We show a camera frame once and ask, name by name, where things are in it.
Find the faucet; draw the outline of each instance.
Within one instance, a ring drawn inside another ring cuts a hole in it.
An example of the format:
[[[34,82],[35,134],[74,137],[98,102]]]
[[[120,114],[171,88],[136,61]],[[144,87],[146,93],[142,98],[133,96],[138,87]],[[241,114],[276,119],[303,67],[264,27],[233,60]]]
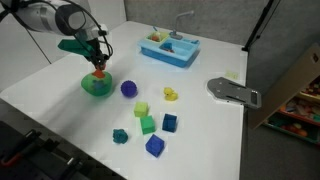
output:
[[[173,28],[173,31],[170,33],[170,37],[173,38],[173,39],[182,39],[183,36],[177,34],[177,25],[178,25],[178,19],[182,16],[194,16],[194,11],[188,11],[188,12],[184,12],[184,13],[181,13],[181,14],[178,14],[176,16],[176,22],[175,22],[175,25],[174,25],[174,28]]]

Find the white table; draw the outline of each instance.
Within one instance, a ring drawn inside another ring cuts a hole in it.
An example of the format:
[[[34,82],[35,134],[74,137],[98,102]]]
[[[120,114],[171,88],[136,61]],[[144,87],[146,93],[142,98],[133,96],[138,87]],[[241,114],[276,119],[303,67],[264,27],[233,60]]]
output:
[[[236,82],[244,85],[247,53],[238,45],[185,35],[200,40],[201,51],[190,68],[181,69],[140,53],[138,40],[152,31],[151,26],[126,22],[111,32],[114,56],[107,71],[114,78],[114,93],[108,98],[81,88],[93,66],[78,55],[25,78],[0,97],[130,180],[239,179],[243,106],[219,103],[205,87],[226,71],[238,73]],[[125,80],[138,86],[133,99],[120,92]],[[177,101],[164,100],[167,86],[179,93]],[[165,141],[158,159],[145,150],[151,134],[142,135],[133,115],[137,101],[148,102],[155,134]],[[176,133],[161,130],[165,113],[178,116]],[[126,144],[113,143],[115,128],[129,134]]]

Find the yellow rubber duck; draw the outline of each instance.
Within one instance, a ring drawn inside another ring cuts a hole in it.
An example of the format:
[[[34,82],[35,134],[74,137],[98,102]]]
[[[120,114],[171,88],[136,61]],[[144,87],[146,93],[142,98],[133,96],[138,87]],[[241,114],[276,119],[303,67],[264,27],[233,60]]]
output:
[[[172,88],[164,88],[163,93],[165,94],[165,99],[167,101],[175,101],[176,99],[178,99],[178,94],[175,93]]]

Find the navy cube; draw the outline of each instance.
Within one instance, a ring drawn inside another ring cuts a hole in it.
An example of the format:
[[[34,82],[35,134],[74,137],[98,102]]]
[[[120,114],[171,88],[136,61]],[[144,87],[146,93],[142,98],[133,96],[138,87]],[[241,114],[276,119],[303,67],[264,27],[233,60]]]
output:
[[[165,114],[163,123],[162,123],[162,130],[175,132],[177,127],[177,116]]]
[[[146,149],[153,156],[159,157],[162,150],[164,149],[164,141],[153,134],[146,144]]]

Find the blue tray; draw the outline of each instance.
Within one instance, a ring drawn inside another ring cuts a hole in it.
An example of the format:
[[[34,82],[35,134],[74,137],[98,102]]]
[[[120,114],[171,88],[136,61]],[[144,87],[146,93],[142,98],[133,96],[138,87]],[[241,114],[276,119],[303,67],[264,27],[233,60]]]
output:
[[[160,42],[152,41],[150,40],[151,35],[138,42],[142,54],[178,67],[186,67],[200,45],[199,41],[186,38],[176,40],[169,37],[168,34],[164,35]]]

